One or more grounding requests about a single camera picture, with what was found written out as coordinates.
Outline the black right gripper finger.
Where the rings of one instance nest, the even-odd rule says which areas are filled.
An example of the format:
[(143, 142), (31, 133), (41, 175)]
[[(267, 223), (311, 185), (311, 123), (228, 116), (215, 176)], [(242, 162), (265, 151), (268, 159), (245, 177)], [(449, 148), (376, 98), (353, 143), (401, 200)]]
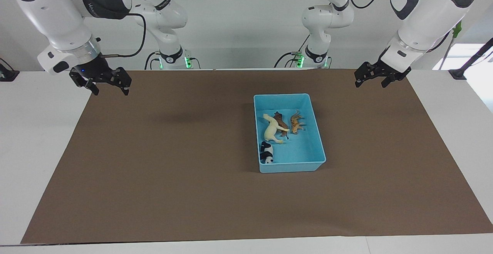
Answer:
[(117, 87), (119, 87), (125, 96), (128, 96), (130, 92), (132, 79), (126, 72), (117, 73)]
[(80, 78), (76, 80), (76, 84), (79, 87), (84, 87), (85, 89), (88, 89), (91, 91), (91, 93), (95, 96), (99, 95), (99, 88), (96, 86), (96, 84), (93, 82), (93, 80), (90, 78), (88, 80), (85, 80), (84, 78)]

